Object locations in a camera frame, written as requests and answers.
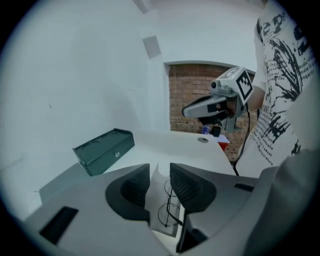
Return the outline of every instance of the graphic print shirt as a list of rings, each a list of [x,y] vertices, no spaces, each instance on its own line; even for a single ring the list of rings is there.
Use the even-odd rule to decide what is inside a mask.
[[[254,31],[257,71],[252,84],[265,95],[236,165],[239,175],[248,177],[259,177],[263,169],[300,151],[285,112],[308,86],[317,65],[306,37],[277,2],[268,1]]]

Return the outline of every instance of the black slot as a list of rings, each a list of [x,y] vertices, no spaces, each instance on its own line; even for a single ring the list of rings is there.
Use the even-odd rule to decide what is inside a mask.
[[[254,186],[241,184],[241,183],[235,184],[234,187],[237,188],[237,189],[248,191],[248,192],[252,192],[254,190],[254,188],[255,188]]]
[[[64,206],[39,232],[40,235],[56,245],[78,211],[78,209]]]
[[[186,215],[184,215],[184,220],[185,222],[182,227],[181,237],[175,249],[176,253],[179,254],[201,244],[208,239],[200,230],[191,228],[191,224],[188,218],[186,218]]]

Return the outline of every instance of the small blue bottle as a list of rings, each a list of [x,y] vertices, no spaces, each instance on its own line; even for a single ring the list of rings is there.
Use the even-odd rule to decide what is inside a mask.
[[[202,128],[202,134],[209,134],[209,125],[204,125]]]

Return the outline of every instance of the black cable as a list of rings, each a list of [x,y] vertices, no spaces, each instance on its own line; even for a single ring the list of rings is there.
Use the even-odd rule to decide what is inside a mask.
[[[247,141],[247,138],[248,138],[249,132],[250,132],[250,112],[249,112],[248,103],[245,104],[245,107],[246,107],[246,111],[247,111],[247,114],[248,114],[248,120],[249,120],[249,122],[248,122],[248,129],[247,129],[246,134],[245,134],[243,146],[242,146],[242,148],[241,148],[241,152],[240,152],[238,158],[236,159],[236,161],[234,162],[234,165],[233,165],[233,170],[234,170],[234,172],[235,172],[235,175],[237,175],[237,176],[239,176],[239,173],[238,173],[238,171],[237,171],[237,169],[236,169],[236,165],[237,165],[240,157],[242,156],[242,154],[243,154],[243,152],[244,152],[244,148],[245,148],[245,145],[246,145],[246,141]]]

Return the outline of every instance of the teal metal box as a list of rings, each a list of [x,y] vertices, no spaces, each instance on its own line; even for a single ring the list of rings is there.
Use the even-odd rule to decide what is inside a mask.
[[[90,176],[103,174],[135,145],[131,131],[113,129],[73,148],[79,163]]]

